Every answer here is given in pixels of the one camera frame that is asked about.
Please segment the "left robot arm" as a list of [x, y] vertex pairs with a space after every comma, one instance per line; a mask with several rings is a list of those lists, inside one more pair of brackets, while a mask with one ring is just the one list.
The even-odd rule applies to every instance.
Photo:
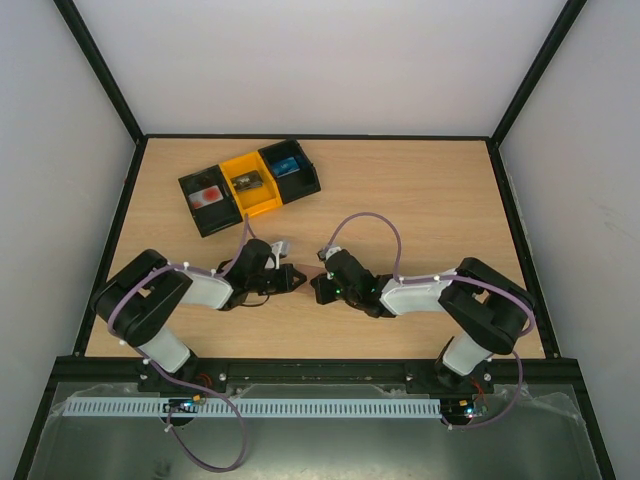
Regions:
[[196, 378], [198, 357], [168, 326], [181, 305], [230, 311], [254, 294], [265, 299], [297, 290], [307, 276], [283, 259], [289, 244], [250, 239], [217, 269], [171, 263], [147, 249], [100, 287], [90, 301], [108, 332], [181, 382]]

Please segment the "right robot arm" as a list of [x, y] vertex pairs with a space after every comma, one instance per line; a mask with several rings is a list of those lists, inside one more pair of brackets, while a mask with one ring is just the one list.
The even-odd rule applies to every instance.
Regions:
[[434, 366], [438, 384], [455, 392], [479, 365], [509, 355], [535, 327], [535, 301], [528, 291], [475, 257], [440, 274], [417, 277], [373, 275], [347, 250], [320, 255], [325, 272], [311, 280], [316, 302], [342, 301], [373, 318], [445, 312], [461, 328]]

